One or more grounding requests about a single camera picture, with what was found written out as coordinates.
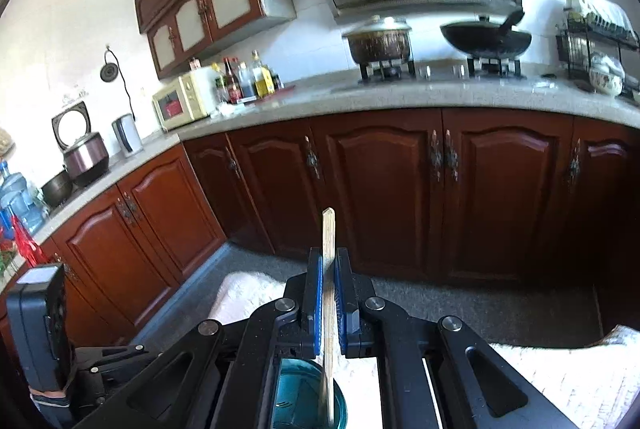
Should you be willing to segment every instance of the white rug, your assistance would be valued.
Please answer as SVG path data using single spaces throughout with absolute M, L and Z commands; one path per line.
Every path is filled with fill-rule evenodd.
M 222 324 L 247 319 L 258 306 L 282 297 L 284 287 L 261 273 L 229 274 L 209 317 Z M 640 333 L 627 327 L 616 327 L 590 348 L 491 346 L 580 429 L 614 429 L 640 391 Z M 381 428 L 376 359 L 334 359 L 348 429 Z

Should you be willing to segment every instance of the gray floor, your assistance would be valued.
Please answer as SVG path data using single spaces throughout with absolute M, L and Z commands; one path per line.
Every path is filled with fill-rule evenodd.
M 305 265 L 225 244 L 185 282 L 135 338 L 167 349 L 209 314 L 225 276 L 260 271 L 279 281 L 305 271 Z M 489 342 L 547 348 L 579 348 L 600 338 L 591 288 L 513 291 L 443 287 L 374 278 L 380 297 L 423 319 L 447 314 L 462 318 Z

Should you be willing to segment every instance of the wok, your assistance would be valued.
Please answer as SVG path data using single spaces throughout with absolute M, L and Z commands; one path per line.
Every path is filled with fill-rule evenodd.
M 522 21 L 524 11 L 512 12 L 503 24 L 489 22 L 487 16 L 480 21 L 459 21 L 442 25 L 444 38 L 457 48 L 475 58 L 513 59 L 521 55 L 531 44 L 529 32 L 517 32 L 511 27 Z

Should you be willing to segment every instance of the stove burner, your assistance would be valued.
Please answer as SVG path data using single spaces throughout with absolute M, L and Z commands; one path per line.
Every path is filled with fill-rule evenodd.
M 466 60 L 469 76 L 474 75 L 498 75 L 500 77 L 516 77 L 524 79 L 520 72 L 520 61 L 518 59 L 484 59 L 469 57 Z
M 398 81 L 400 79 L 415 79 L 415 64 L 413 60 L 406 63 L 394 64 L 394 61 L 387 61 L 385 65 L 382 61 L 377 64 L 361 64 L 361 83 L 385 83 Z

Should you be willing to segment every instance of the teal bowl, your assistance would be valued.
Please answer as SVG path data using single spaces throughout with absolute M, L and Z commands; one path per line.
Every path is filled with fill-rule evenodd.
M 282 359 L 273 429 L 320 429 L 326 422 L 318 416 L 318 392 L 322 369 L 311 361 Z M 334 427 L 347 427 L 347 402 L 334 380 Z

